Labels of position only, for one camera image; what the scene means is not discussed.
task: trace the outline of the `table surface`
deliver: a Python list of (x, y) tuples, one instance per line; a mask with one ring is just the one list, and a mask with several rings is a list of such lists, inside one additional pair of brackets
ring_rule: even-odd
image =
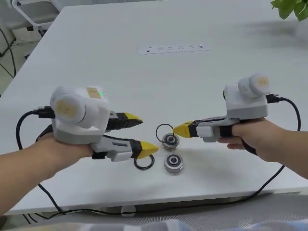
[[(112, 109), (144, 123), (112, 132), (160, 146), (155, 129), (225, 114), (226, 84), (255, 72), (268, 75), (272, 92), (298, 105), (307, 130), (307, 44), (294, 37), (297, 21), (283, 21), (268, 0), (153, 1), (66, 7), (35, 48), (0, 100), (1, 152), (17, 149), (19, 117), (48, 105), (59, 85), (101, 85)], [(212, 50), (139, 55), (141, 46), (207, 43)], [(287, 103), (271, 104), (269, 119), (296, 129)], [(29, 117), (21, 129), (24, 146), (50, 123)], [(170, 132), (159, 130), (159, 136)], [(279, 168), (245, 151), (218, 143), (181, 139), (176, 151), (185, 167), (175, 176), (163, 165), (139, 171), (133, 161), (83, 159), (43, 185), (64, 208), (136, 205), (249, 195)], [(147, 164), (148, 159), (141, 160)], [(308, 181), (285, 169), (264, 191), (297, 192)], [(38, 188), (10, 213), (54, 210)]]

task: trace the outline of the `green plant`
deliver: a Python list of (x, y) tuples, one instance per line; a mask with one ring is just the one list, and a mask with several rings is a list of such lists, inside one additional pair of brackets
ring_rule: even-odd
[(308, 0), (274, 0), (271, 4), (273, 9), (278, 9), (282, 19), (286, 19), (293, 11), (299, 21), (308, 18)]

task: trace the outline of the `electrical outlet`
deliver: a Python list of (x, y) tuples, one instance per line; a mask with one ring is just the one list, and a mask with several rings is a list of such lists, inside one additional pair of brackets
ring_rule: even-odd
[(189, 45), (148, 46), (139, 49), (139, 54), (174, 53), (188, 51), (209, 51), (211, 48), (205, 43)]

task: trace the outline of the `human hand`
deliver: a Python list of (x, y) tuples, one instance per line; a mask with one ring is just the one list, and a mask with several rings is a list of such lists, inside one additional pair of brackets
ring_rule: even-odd
[(93, 150), (88, 145), (70, 145), (58, 142), (52, 133), (48, 133), (34, 143), (30, 148), (48, 161), (51, 176), (61, 171), (83, 157), (91, 157)]
[(229, 149), (244, 149), (242, 139), (256, 149), (257, 155), (265, 161), (277, 161), (277, 146), (285, 142), (286, 130), (266, 119), (253, 120), (232, 126), (231, 138), (220, 138), (218, 142), (227, 143)]

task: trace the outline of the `ball bearing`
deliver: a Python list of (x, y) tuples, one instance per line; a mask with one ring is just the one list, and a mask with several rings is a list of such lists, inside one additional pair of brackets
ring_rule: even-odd
[(170, 173), (178, 173), (183, 169), (183, 159), (176, 154), (170, 154), (165, 157), (165, 168)]
[(180, 145), (180, 138), (173, 133), (166, 134), (162, 141), (163, 147), (169, 152), (175, 151)]

